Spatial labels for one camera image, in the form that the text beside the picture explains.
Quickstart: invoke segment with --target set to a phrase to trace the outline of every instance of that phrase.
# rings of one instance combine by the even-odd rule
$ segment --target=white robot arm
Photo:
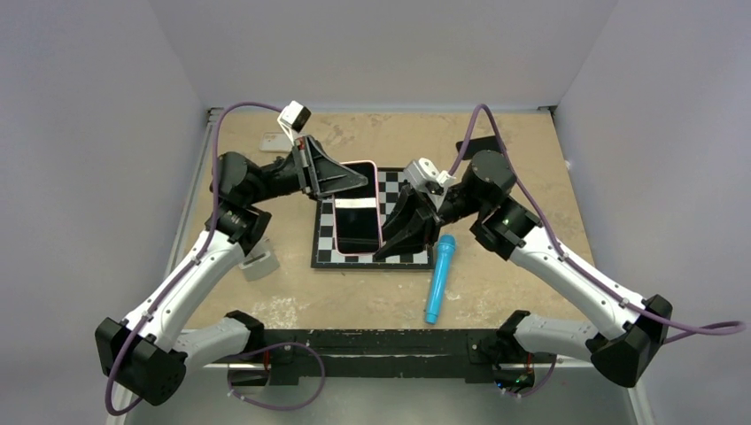
[[[374,259],[421,251],[437,241],[441,227],[476,214],[470,230],[485,249],[539,277],[589,319],[560,321],[517,311],[499,330],[507,339],[506,349],[591,361],[612,382],[636,384],[663,344],[667,326],[627,304],[669,319],[670,303],[660,296],[645,299],[613,282],[557,240],[556,249],[540,218],[510,196],[516,176],[500,152],[478,152],[460,182],[450,187],[452,179],[439,179],[444,173],[426,158],[411,162],[405,175],[409,184],[383,224],[387,242]],[[572,267],[571,260],[581,270]]]
[[[157,406],[191,370],[259,345],[263,325],[241,312],[228,313],[210,328],[185,335],[182,330],[221,277],[242,263],[263,236],[271,214],[257,209],[257,203],[295,192],[323,199],[368,183],[326,155],[314,138],[299,135],[309,116],[297,102],[282,110],[278,122],[293,144],[287,158],[257,166],[237,152],[219,156],[216,211],[189,255],[123,320],[107,318],[97,328],[108,388],[116,381]]]

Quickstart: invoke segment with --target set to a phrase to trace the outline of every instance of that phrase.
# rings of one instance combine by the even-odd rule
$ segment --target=white wall
[[[2,423],[104,422],[94,329],[161,280],[204,119],[145,0],[0,6]]]
[[[749,28],[746,0],[621,0],[556,114],[598,266],[692,324],[751,320]],[[658,423],[747,423],[749,354],[749,332],[664,347]]]
[[[558,104],[616,0],[151,0],[205,104]]]

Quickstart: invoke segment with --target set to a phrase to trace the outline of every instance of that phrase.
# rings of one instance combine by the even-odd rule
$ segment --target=blue toy microphone
[[[425,321],[435,325],[441,312],[441,302],[444,300],[445,280],[451,266],[453,252],[456,251],[456,240],[451,235],[443,235],[438,239],[438,260],[433,271],[433,282],[430,284],[428,308],[425,309]]]

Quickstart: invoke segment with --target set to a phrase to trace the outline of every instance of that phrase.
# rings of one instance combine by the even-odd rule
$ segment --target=phone screen
[[[368,184],[334,196],[337,251],[342,254],[376,252],[381,247],[376,166],[372,162],[344,165],[366,176]]]

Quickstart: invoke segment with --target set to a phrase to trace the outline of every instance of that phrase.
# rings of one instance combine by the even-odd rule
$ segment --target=checkered mat
[[[381,224],[394,209],[399,191],[404,186],[401,168],[378,168],[378,201],[381,209]],[[358,268],[390,270],[432,270],[433,251],[387,257],[373,261],[372,255],[342,255],[334,249],[334,204],[331,199],[320,201],[315,210],[312,268]]]

